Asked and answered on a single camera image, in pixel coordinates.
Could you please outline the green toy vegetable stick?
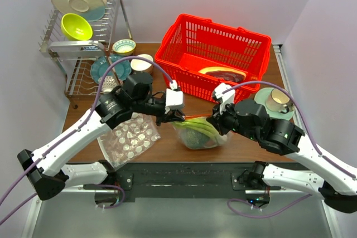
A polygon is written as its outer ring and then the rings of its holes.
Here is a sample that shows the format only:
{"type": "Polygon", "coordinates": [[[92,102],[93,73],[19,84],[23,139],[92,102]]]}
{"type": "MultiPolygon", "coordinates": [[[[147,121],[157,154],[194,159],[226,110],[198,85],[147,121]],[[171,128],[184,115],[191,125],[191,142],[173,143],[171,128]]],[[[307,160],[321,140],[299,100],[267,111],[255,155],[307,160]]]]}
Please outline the green toy vegetable stick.
{"type": "Polygon", "coordinates": [[[193,129],[201,134],[206,135],[210,139],[226,140],[225,136],[220,135],[216,128],[210,124],[206,118],[190,118],[184,122],[172,122],[172,125],[182,129],[193,129]]]}

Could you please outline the clear orange zip top bag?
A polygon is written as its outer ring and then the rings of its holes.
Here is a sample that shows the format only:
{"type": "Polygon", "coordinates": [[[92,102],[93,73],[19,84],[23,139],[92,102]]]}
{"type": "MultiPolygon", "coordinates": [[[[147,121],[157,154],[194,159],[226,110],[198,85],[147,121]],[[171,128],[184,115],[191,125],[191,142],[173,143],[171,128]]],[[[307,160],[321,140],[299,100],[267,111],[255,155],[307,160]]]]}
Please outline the clear orange zip top bag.
{"type": "Polygon", "coordinates": [[[227,144],[232,133],[220,135],[206,120],[207,116],[187,116],[184,122],[172,122],[180,142],[188,149],[210,149],[227,144]]]}

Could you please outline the green toy melon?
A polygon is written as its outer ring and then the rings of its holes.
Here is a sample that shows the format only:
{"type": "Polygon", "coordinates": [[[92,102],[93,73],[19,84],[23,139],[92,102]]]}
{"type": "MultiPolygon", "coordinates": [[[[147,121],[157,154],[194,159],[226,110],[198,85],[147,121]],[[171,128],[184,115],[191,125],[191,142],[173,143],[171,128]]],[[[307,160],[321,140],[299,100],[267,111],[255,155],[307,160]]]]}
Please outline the green toy melon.
{"type": "Polygon", "coordinates": [[[193,129],[180,130],[179,138],[189,149],[209,149],[219,146],[219,142],[216,139],[210,139],[193,129]]]}

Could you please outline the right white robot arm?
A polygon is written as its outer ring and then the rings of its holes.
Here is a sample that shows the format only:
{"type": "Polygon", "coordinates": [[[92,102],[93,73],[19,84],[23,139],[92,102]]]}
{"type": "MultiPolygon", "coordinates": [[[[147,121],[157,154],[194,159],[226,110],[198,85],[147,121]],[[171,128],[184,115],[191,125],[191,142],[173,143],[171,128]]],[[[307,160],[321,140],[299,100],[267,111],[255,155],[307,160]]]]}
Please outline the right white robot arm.
{"type": "Polygon", "coordinates": [[[221,134],[233,132],[259,144],[266,151],[293,159],[302,171],[256,161],[252,170],[238,181],[250,188],[285,187],[315,195],[329,207],[356,212],[356,169],[348,167],[323,149],[316,150],[310,137],[285,119],[271,118],[263,105],[253,99],[213,108],[207,121],[221,134]]]}

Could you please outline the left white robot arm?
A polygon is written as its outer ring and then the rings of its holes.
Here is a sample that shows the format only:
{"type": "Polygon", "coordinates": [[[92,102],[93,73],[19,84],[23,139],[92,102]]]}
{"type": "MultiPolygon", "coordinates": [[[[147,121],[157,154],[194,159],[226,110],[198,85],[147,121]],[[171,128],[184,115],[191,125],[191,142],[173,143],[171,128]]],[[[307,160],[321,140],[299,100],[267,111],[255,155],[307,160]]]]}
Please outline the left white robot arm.
{"type": "Polygon", "coordinates": [[[153,78],[146,72],[129,75],[121,86],[103,94],[94,107],[53,141],[34,150],[22,150],[19,160],[26,176],[42,201],[64,188],[98,184],[110,189],[115,171],[107,161],[69,165],[67,162],[101,135],[132,118],[133,113],[156,117],[156,124],[182,122],[184,94],[173,81],[161,97],[152,93],[153,78]]]}

